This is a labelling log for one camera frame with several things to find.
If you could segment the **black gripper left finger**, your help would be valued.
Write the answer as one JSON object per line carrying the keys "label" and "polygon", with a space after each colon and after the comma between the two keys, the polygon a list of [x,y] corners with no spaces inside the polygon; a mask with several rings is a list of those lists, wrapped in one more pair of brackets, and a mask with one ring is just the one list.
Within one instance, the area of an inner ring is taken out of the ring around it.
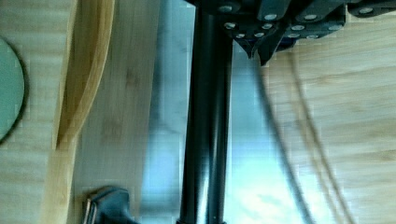
{"label": "black gripper left finger", "polygon": [[249,58],[269,60],[282,40],[282,0],[186,0],[215,17]]}

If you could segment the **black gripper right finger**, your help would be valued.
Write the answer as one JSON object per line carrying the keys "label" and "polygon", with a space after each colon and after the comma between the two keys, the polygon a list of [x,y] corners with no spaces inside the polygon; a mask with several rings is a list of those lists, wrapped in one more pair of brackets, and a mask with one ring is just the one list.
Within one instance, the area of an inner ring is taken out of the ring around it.
{"label": "black gripper right finger", "polygon": [[260,42],[261,65],[277,51],[292,48],[299,39],[318,39],[341,30],[347,13],[366,19],[395,10],[395,0],[271,0],[270,4],[264,3],[264,9],[277,3],[288,5],[279,7],[285,14],[277,17],[274,31]]}

